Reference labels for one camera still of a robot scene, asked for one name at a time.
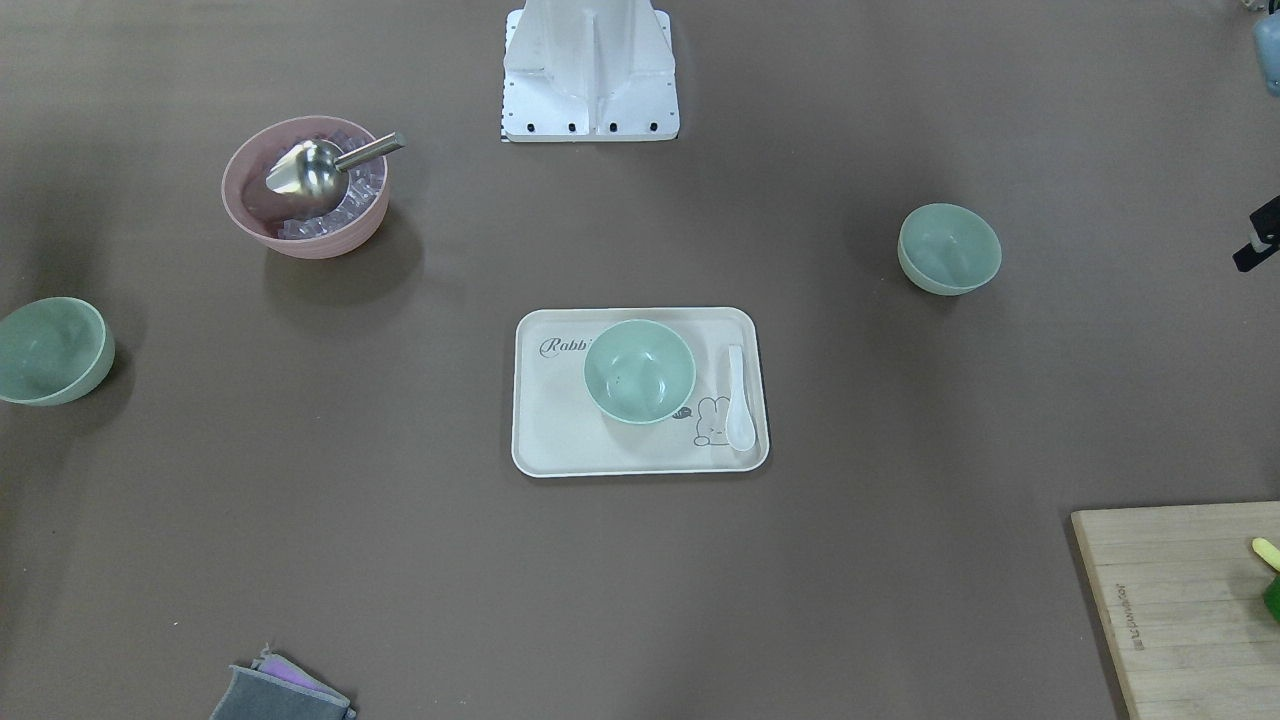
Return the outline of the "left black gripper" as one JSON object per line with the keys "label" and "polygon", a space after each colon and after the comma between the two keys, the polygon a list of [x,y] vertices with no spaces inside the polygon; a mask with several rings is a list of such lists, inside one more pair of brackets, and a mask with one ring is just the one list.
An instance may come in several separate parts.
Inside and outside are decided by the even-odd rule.
{"label": "left black gripper", "polygon": [[1276,196],[1249,214],[1248,243],[1231,256],[1240,273],[1253,270],[1279,251],[1279,206]]}

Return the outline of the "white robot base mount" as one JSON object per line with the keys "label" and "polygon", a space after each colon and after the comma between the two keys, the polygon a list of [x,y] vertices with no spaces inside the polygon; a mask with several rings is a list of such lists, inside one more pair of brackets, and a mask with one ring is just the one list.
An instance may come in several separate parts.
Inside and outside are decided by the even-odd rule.
{"label": "white robot base mount", "polygon": [[526,1],[504,28],[503,141],[678,137],[671,18],[652,3]]}

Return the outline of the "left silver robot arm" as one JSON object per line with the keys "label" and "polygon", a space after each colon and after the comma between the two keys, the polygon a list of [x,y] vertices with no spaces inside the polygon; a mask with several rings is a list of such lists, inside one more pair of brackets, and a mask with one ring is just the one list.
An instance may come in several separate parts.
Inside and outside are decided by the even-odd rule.
{"label": "left silver robot arm", "polygon": [[[1266,17],[1253,28],[1254,50],[1266,90],[1279,97],[1279,14],[1277,1],[1266,3]],[[1245,246],[1231,259],[1240,273],[1252,272],[1279,251],[1279,196],[1249,214],[1251,232]]]}

